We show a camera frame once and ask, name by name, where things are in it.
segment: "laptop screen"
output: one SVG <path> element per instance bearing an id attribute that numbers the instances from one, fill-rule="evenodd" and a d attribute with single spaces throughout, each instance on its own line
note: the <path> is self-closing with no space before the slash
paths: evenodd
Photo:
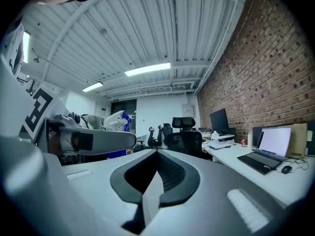
<path id="1" fill-rule="evenodd" d="M 291 128 L 262 129 L 258 148 L 285 157 L 290 136 Z"/>

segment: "brick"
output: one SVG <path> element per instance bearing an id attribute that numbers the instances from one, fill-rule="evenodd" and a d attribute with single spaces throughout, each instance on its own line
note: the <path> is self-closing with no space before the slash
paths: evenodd
<path id="1" fill-rule="evenodd" d="M 314 84 L 312 50 L 286 5 L 246 0 L 223 56 L 198 93 L 201 125 L 211 127 L 209 114 L 225 108 L 240 141 L 255 126 L 315 120 Z"/>

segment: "laptop keyboard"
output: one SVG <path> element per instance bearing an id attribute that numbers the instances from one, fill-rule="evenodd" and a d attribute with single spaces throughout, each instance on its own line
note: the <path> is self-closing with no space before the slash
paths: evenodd
<path id="1" fill-rule="evenodd" d="M 258 162 L 261 162 L 261 163 L 263 163 L 263 164 L 265 164 L 265 165 L 267 165 L 267 166 L 269 166 L 271 168 L 274 168 L 274 167 L 276 167 L 279 164 L 279 161 L 270 159 L 268 157 L 259 155 L 259 154 L 254 153 L 254 152 L 246 154 L 244 156 L 248 156 L 248 157 L 250 157 L 250 158 L 252 158 L 252 159 L 254 159 L 254 160 L 258 161 Z"/>

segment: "fluorescent light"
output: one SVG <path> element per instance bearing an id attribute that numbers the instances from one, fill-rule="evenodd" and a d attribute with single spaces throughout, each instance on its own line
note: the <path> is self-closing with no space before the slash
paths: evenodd
<path id="1" fill-rule="evenodd" d="M 96 82 L 95 84 L 93 84 L 93 85 L 91 85 L 91 86 L 89 86 L 89 87 L 83 89 L 82 91 L 83 91 L 83 92 L 88 92 L 88 91 L 91 91 L 91 90 L 93 90 L 93 89 L 99 88 L 99 87 L 101 87 L 102 85 L 103 85 L 102 82 Z"/>
<path id="2" fill-rule="evenodd" d="M 153 72 L 153 71 L 170 69 L 170 68 L 171 68 L 171 63 L 164 63 L 164 64 L 150 65 L 150 66 L 137 68 L 137 69 L 125 72 L 125 74 L 127 74 L 128 76 L 132 76 L 132 75 L 136 75 L 140 73 L 147 73 L 147 72 Z"/>
<path id="3" fill-rule="evenodd" d="M 23 54 L 25 63 L 29 62 L 29 42 L 30 42 L 30 34 L 27 32 L 23 33 Z"/>

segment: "open laptop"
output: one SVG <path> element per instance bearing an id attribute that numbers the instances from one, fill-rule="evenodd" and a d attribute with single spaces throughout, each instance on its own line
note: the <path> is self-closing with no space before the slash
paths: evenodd
<path id="1" fill-rule="evenodd" d="M 262 129 L 256 150 L 237 158 L 265 175 L 286 159 L 290 136 L 290 127 Z"/>

